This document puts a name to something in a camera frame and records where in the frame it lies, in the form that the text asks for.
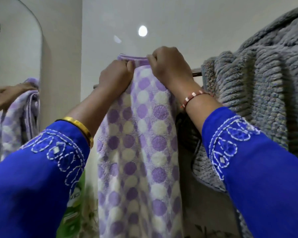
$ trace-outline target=red bracelet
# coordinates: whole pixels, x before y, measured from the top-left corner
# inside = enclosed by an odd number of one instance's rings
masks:
[[[208,94],[208,95],[211,95],[210,93],[207,93],[207,92],[205,92],[205,91],[203,91],[203,90],[199,90],[197,94],[196,94],[195,92],[193,92],[190,96],[186,97],[186,99],[184,100],[184,102],[183,102],[181,108],[183,108],[184,110],[186,110],[187,103],[188,103],[191,99],[193,99],[194,97],[199,96],[199,95],[201,95],[201,94]]]

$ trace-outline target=towel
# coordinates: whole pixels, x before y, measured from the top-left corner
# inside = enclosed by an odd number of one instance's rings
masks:
[[[175,97],[146,58],[97,138],[100,237],[183,237]]]
[[[203,86],[221,103],[298,157],[298,8],[258,31],[236,52],[205,61],[201,69]],[[200,182],[226,192],[203,146],[192,170]],[[242,214],[236,211],[236,216],[241,236],[253,237]]]
[[[34,78],[28,80],[38,85]],[[21,94],[6,112],[0,111],[0,162],[38,135],[39,111],[40,100],[37,90]]]

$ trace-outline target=sleeve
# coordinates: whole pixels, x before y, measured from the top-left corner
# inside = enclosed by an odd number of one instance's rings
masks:
[[[202,139],[254,238],[298,237],[298,158],[226,107],[207,118]]]
[[[89,155],[79,128],[57,121],[0,163],[0,238],[55,237]]]

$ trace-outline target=mirror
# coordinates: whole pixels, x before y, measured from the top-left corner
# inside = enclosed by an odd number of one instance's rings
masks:
[[[42,40],[20,0],[0,0],[0,161],[38,134]]]

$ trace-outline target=fluffy gray fabric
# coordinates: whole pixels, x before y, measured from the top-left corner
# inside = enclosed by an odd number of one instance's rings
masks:
[[[203,86],[221,103],[298,157],[298,8],[257,32],[236,52],[205,61],[202,75]],[[200,182],[225,192],[203,146],[192,170]],[[242,237],[252,237],[239,212],[237,217]]]

